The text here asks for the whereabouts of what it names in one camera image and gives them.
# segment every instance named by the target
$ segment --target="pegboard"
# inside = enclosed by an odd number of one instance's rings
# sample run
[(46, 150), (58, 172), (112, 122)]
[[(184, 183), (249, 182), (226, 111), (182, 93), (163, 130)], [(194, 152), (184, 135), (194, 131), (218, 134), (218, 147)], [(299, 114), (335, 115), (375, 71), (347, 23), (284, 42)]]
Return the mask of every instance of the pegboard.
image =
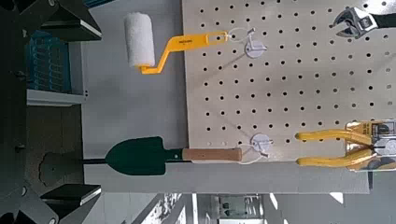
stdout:
[(183, 0), (184, 34), (256, 28), (268, 50), (258, 59), (246, 41), (185, 52), (190, 147), (235, 147), (255, 133), (273, 147), (261, 161), (343, 156), (344, 141), (302, 142), (297, 132), (344, 128), (354, 119), (396, 113), (396, 30), (360, 39), (335, 35), (346, 7), (390, 13), (390, 1)]

